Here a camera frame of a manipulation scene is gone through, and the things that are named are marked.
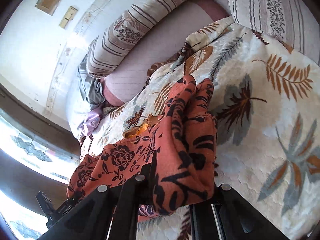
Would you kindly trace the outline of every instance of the floral pillowcase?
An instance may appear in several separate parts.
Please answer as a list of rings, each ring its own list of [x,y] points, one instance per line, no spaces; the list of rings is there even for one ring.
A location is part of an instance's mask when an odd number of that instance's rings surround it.
[[[319,24],[302,0],[228,0],[234,21],[320,64]]]

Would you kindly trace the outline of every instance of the wall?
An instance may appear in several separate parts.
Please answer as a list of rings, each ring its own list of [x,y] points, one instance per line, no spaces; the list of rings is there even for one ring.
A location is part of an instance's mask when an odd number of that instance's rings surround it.
[[[50,16],[35,7],[37,0],[23,0],[0,35],[0,83],[34,111],[45,115],[48,91],[61,51],[94,1],[61,0]],[[62,29],[59,23],[69,6],[78,12]],[[45,116],[69,130],[64,106]]]
[[[87,53],[88,45],[137,0],[95,0],[75,26],[64,47],[49,89],[46,109],[55,114],[68,104],[65,94],[76,69]]]

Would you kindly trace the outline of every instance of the orange cloth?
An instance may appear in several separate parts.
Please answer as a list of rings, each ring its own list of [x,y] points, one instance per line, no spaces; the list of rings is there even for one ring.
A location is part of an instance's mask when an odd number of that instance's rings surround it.
[[[185,75],[170,90],[161,120],[115,144],[97,157],[86,155],[70,179],[68,197],[82,197],[101,184],[124,184],[156,154],[154,206],[142,205],[140,215],[169,215],[178,207],[212,197],[217,121],[207,112],[213,93],[209,79],[196,86]]]

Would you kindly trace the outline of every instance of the striped pillow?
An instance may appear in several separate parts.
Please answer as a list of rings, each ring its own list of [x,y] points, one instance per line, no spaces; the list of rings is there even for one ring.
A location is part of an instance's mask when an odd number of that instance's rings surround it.
[[[185,1],[138,0],[90,44],[89,75],[108,76],[147,32]]]
[[[228,0],[234,21],[320,64],[319,24],[302,0]]]
[[[212,0],[188,0],[160,21],[107,77],[101,78],[103,96],[121,106],[140,93],[147,76],[183,46],[186,37],[212,22],[228,17]]]

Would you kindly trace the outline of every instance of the black bracket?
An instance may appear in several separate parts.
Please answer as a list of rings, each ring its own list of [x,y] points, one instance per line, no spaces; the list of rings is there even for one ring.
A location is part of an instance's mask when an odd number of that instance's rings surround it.
[[[135,240],[140,204],[153,204],[151,164],[123,186],[100,185],[74,205],[71,198],[54,210],[49,198],[37,199],[49,219],[49,230],[39,240]],[[211,199],[190,205],[193,240],[288,240],[230,185],[215,187]]]

